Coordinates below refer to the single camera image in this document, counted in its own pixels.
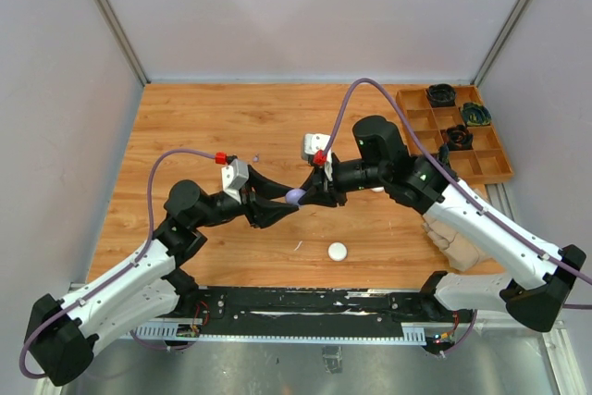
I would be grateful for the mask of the purple earbud charging case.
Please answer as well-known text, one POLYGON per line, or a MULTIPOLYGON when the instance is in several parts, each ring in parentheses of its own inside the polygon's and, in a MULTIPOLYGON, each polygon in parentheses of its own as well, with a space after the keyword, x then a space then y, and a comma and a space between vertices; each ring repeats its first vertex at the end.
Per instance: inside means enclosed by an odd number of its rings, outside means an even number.
POLYGON ((299 206, 299 201, 306 194, 306 191, 300 188, 291 189, 285 195, 285 202, 291 205, 299 206))

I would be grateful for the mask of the white earbud charging case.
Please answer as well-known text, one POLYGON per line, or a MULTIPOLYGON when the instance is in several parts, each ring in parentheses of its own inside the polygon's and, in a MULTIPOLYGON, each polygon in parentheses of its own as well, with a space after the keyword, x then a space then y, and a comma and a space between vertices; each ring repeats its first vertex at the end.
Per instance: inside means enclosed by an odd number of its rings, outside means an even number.
POLYGON ((327 248, 328 257, 335 262, 341 262, 348 256, 348 249, 341 242, 332 242, 327 248))

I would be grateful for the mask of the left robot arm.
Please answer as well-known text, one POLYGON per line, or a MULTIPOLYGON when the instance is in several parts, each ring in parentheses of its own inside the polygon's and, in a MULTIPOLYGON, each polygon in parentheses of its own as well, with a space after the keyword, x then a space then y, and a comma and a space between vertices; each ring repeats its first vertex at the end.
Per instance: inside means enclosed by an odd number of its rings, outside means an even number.
POLYGON ((198 305, 195 281, 181 267, 215 227, 243 216, 254 228, 268 228, 297 211, 282 198, 290 187, 268 179, 238 159, 222 169, 221 191, 209 194, 184 179, 170 190, 160 224, 151 222, 147 239, 99 278, 61 298, 40 297, 32 306, 20 371, 48 378, 56 387, 74 381, 111 342, 142 323, 173 312, 185 317, 198 305), (32 357, 38 375, 26 366, 32 357))

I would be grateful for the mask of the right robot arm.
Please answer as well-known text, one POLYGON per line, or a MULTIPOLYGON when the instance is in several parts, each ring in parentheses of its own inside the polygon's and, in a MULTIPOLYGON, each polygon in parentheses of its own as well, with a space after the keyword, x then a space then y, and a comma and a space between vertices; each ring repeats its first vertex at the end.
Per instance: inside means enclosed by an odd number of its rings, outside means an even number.
POLYGON ((304 136, 302 157, 314 169, 302 185, 300 205, 341 206, 351 191, 381 187, 397 204, 453 229, 505 269, 483 276, 433 273, 418 300, 425 318, 485 310, 506 313, 534 331, 551 330, 586 260, 581 249, 540 239, 472 192, 449 168, 411 155, 398 127, 383 117, 359 120, 352 134, 359 158, 339 161, 332 154, 323 165, 317 162, 328 136, 304 136))

